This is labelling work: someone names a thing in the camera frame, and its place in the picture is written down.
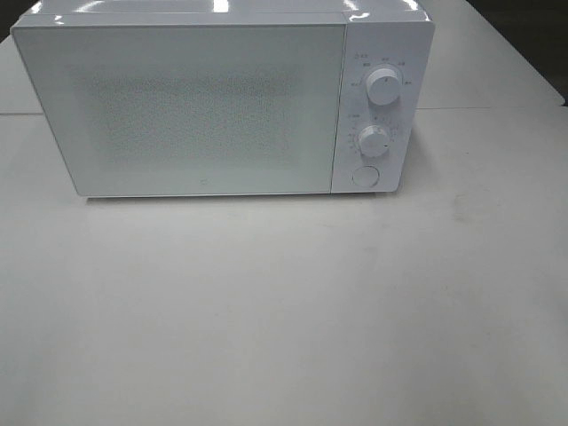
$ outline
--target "knob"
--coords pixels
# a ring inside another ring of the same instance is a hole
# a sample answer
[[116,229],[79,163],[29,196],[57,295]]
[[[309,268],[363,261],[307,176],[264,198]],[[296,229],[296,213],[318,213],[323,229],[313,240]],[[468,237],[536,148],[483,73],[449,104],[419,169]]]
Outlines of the knob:
[[369,126],[358,137],[361,154],[366,157],[380,157],[389,150],[391,135],[380,126]]
[[369,100],[378,106],[389,105],[400,96],[402,73],[391,65],[383,65],[366,79]]

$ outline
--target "table surface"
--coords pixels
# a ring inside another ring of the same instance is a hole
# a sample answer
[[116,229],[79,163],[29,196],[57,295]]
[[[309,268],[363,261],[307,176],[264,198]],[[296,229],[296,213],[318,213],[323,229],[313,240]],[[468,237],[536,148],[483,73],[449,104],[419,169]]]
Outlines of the table surface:
[[[562,96],[465,0],[422,0],[436,22],[419,108],[539,107]],[[13,40],[0,44],[0,114],[41,113]]]
[[565,426],[567,109],[418,111],[357,196],[86,201],[0,131],[0,423]]

